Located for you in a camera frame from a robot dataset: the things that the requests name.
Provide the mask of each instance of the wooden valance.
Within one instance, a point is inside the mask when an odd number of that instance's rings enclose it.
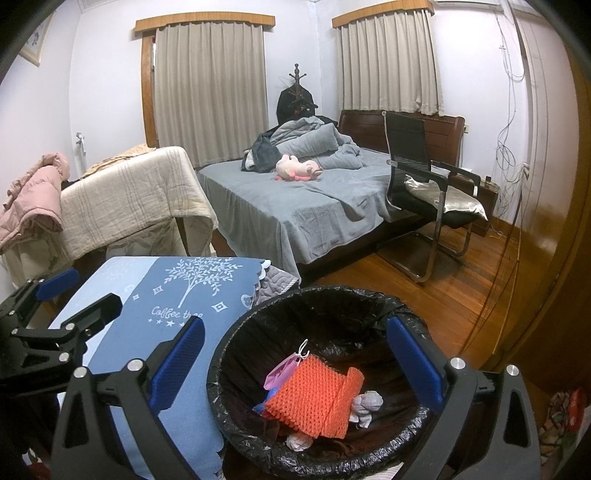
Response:
[[[373,17],[375,15],[387,14],[399,10],[422,10],[426,9],[434,14],[431,0],[394,0],[383,4],[371,5],[370,7],[353,10],[348,14],[333,18],[333,28],[339,28],[362,18]]]
[[[143,18],[135,22],[135,32],[145,32],[174,25],[191,22],[247,22],[263,27],[274,27],[273,15],[249,14],[244,12],[186,12],[182,14],[161,15],[160,17]]]

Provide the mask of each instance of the beige curtain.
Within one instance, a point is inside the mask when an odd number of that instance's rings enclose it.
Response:
[[[339,30],[341,109],[443,115],[430,12],[392,12]]]
[[[203,22],[156,32],[154,115],[160,147],[193,167],[242,158],[268,129],[261,25]]]

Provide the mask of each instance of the picture frame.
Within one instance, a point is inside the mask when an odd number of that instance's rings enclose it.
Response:
[[[53,12],[49,17],[41,22],[41,24],[35,29],[33,34],[28,38],[27,43],[25,43],[24,47],[19,52],[22,57],[26,58],[37,67],[41,65],[41,55],[43,55],[43,47],[47,38],[47,32],[49,31],[51,21],[53,20],[55,14],[56,13]]]

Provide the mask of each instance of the wooden window frame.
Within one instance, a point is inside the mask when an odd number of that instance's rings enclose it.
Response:
[[[186,12],[182,14],[162,15],[143,18],[135,22],[134,31],[142,35],[141,85],[142,110],[144,111],[144,131],[149,147],[158,148],[156,121],[154,119],[154,69],[152,51],[156,43],[156,30],[167,25],[194,22],[244,22],[272,28],[275,26],[273,15],[250,14],[245,12]]]
[[[152,68],[152,52],[156,43],[156,32],[144,32],[142,36],[141,82],[142,110],[144,111],[144,131],[149,147],[158,148],[156,121],[154,119],[154,69]]]
[[[339,28],[362,18],[397,12],[400,10],[429,10],[431,15],[435,13],[431,0],[394,0],[378,5],[353,10],[352,12],[334,17],[333,28]]]

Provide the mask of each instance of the black garbage bag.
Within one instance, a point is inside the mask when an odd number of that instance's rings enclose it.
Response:
[[[386,340],[396,314],[428,336],[424,322],[396,297],[349,287],[310,287],[268,300],[243,315],[214,353],[207,394],[223,435],[266,474],[285,479],[350,480],[403,460],[430,419],[419,405]],[[343,440],[320,437],[296,453],[285,444],[285,426],[252,411],[263,402],[267,374],[296,352],[303,340],[314,355],[340,373],[359,368],[361,392],[384,399],[369,428],[349,424]]]

